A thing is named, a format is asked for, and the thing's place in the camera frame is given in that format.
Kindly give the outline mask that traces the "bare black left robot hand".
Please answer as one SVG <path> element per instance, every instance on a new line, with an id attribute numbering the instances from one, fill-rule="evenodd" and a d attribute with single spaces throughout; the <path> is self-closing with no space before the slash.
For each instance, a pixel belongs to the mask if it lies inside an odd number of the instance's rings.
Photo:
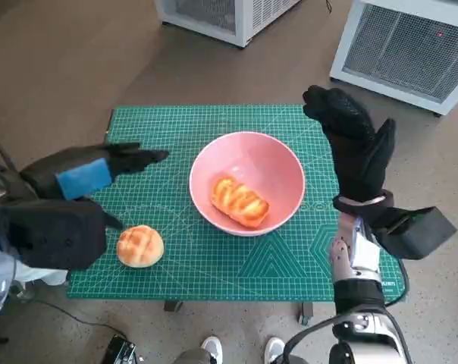
<path id="1" fill-rule="evenodd" d="M 142 172 L 169 151 L 140 143 L 102 143 L 63 149 L 26 166 L 20 176 L 42 199 L 81 200 L 112 185 L 117 176 Z"/>

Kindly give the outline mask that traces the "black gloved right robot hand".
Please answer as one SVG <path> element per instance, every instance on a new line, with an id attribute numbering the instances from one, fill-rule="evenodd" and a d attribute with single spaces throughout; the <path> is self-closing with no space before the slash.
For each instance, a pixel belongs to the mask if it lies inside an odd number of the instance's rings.
<path id="1" fill-rule="evenodd" d="M 384 193 L 386 168 L 395 146 L 395 120 L 375 129 L 367 110 L 339 88 L 311 85 L 303 93 L 304 114 L 320 123 L 331 146 L 342 197 L 368 202 Z"/>

